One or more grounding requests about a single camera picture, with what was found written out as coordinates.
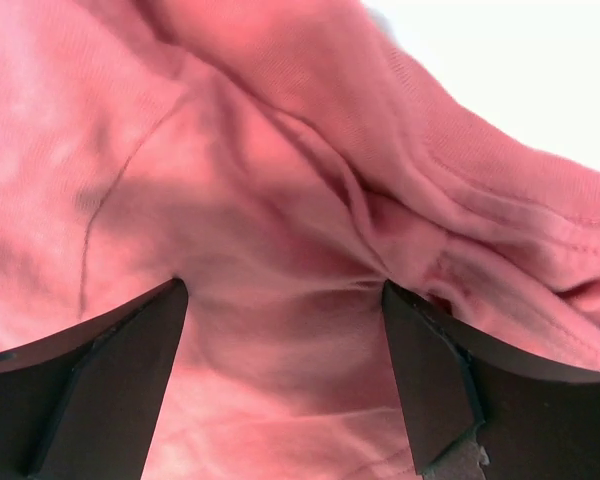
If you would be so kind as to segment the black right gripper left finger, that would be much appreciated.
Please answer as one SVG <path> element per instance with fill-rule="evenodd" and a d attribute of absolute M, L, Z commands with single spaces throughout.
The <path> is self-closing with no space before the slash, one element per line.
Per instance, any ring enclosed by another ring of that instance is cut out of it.
<path fill-rule="evenodd" d="M 0 352 L 0 479 L 139 479 L 188 304 L 172 279 Z"/>

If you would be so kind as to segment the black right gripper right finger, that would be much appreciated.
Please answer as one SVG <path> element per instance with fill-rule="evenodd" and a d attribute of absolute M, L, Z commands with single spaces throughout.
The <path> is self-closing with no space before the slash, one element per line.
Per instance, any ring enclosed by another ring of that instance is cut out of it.
<path fill-rule="evenodd" d="M 600 480 L 600 372 L 520 350 L 393 283 L 382 310 L 419 476 Z"/>

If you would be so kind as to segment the pink red t-shirt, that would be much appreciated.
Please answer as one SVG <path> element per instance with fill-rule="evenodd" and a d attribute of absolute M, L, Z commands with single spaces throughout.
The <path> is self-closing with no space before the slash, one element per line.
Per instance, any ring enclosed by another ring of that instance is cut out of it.
<path fill-rule="evenodd" d="M 0 350 L 171 277 L 149 479 L 410 479 L 386 281 L 600 370 L 600 173 L 356 1 L 0 1 Z"/>

